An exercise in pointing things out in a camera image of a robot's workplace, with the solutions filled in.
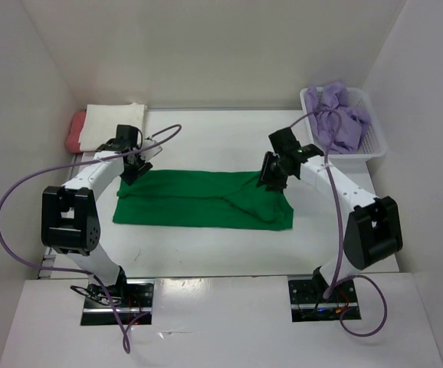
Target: white basket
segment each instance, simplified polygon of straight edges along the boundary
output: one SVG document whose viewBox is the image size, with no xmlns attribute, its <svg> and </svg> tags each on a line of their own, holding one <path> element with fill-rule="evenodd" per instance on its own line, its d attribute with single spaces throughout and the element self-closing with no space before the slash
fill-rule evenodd
<svg viewBox="0 0 443 368">
<path fill-rule="evenodd" d="M 319 94 L 319 100 L 322 97 L 323 87 L 317 87 L 317 92 Z M 380 157 L 385 155 L 386 152 L 386 142 L 385 137 L 383 136 L 382 128 L 380 127 L 380 123 L 378 118 L 376 117 L 375 111 L 372 107 L 371 102 L 369 101 L 368 95 L 363 92 L 360 88 L 348 88 L 349 94 L 349 106 L 357 107 L 361 110 L 365 110 L 369 113 L 372 118 L 372 122 L 369 125 L 368 132 L 366 132 L 365 139 L 363 140 L 363 144 L 359 148 L 359 150 L 355 153 L 347 153 L 347 154 L 334 154 L 329 155 L 330 159 L 342 159 L 348 160 L 354 159 L 355 161 L 368 161 L 373 157 Z M 300 92 L 300 101 L 301 106 L 304 111 L 304 114 L 307 113 L 307 107 L 305 106 L 304 95 L 307 92 L 307 88 L 304 88 Z M 308 118 L 305 118 L 305 124 L 307 125 L 307 129 L 309 130 L 309 138 L 315 143 L 317 146 L 323 149 L 322 146 L 317 142 L 310 129 L 310 121 Z"/>
</svg>

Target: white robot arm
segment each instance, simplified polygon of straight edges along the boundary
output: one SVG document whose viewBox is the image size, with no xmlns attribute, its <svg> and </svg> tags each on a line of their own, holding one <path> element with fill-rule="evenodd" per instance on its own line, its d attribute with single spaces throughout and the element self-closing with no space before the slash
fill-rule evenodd
<svg viewBox="0 0 443 368">
<path fill-rule="evenodd" d="M 94 155 L 99 160 L 87 166 L 61 187 L 48 186 L 43 192 L 41 240 L 57 253 L 73 260 L 82 270 L 96 275 L 110 290 L 113 299 L 121 302 L 127 297 L 126 275 L 111 261 L 100 245 L 100 224 L 96 201 L 118 176 L 128 185 L 153 166 L 149 161 L 162 151 L 151 139 L 140 144 L 142 148 L 154 146 L 140 154 L 101 161 L 108 156 L 137 149 L 138 129 L 119 125 L 116 137 L 103 144 Z M 103 292 L 93 276 L 87 296 L 101 302 Z"/>
<path fill-rule="evenodd" d="M 288 176 L 296 176 L 330 202 L 334 193 L 326 170 L 323 152 L 310 144 L 302 147 L 291 128 L 284 128 L 269 136 L 274 152 L 266 153 L 258 185 L 266 190 L 282 191 Z M 390 197 L 378 198 L 359 187 L 336 167 L 329 167 L 336 186 L 337 197 L 345 224 L 343 258 L 336 282 L 360 273 L 377 261 L 402 249 L 399 210 Z M 313 281 L 323 293 L 333 280 L 338 257 L 318 267 Z"/>
</svg>

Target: white towel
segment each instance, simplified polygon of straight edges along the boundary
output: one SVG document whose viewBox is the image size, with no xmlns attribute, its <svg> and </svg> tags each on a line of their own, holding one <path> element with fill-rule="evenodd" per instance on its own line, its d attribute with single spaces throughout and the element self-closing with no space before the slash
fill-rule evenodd
<svg viewBox="0 0 443 368">
<path fill-rule="evenodd" d="M 95 151 L 98 146 L 116 136 L 118 124 L 142 129 L 145 105 L 87 105 L 84 128 L 80 132 L 80 151 Z"/>
</svg>

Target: green cloth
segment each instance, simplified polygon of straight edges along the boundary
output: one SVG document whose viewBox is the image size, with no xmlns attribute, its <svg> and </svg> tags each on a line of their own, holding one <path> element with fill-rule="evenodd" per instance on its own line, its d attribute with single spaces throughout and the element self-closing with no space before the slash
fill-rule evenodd
<svg viewBox="0 0 443 368">
<path fill-rule="evenodd" d="M 134 184 L 121 182 L 117 224 L 252 228 L 293 227 L 283 193 L 256 188 L 259 172 L 149 171 Z"/>
</svg>

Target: white tabletop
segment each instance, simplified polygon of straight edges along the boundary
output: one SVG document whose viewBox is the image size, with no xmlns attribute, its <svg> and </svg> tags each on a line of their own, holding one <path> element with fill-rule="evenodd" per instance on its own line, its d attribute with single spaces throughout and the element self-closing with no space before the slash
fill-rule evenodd
<svg viewBox="0 0 443 368">
<path fill-rule="evenodd" d="M 287 127 L 301 111 L 151 111 L 145 134 L 174 123 L 181 133 L 165 143 L 152 160 L 154 169 L 258 171 L 267 136 Z M 294 127 L 302 145 L 308 144 L 304 123 Z M 365 163 L 338 166 L 353 181 L 373 192 Z M 228 228 L 182 228 L 112 223 L 116 209 L 116 179 L 97 201 L 101 244 L 128 277 L 214 277 L 239 275 L 309 274 L 336 254 L 336 210 L 314 189 L 290 178 L 285 195 L 294 208 L 294 227 L 282 232 Z M 55 265 L 75 268 L 58 255 Z M 389 257 L 368 272 L 396 272 Z M 53 278 L 76 278 L 54 272 Z"/>
<path fill-rule="evenodd" d="M 348 335 L 338 321 L 292 323 L 287 278 L 157 279 L 153 321 L 130 332 L 131 354 L 117 326 L 81 327 L 83 297 L 70 284 L 27 281 L 0 368 L 83 367 L 443 367 L 410 274 L 373 274 L 389 305 L 382 331 Z M 361 333 L 375 328 L 382 305 L 356 281 Z"/>
</svg>

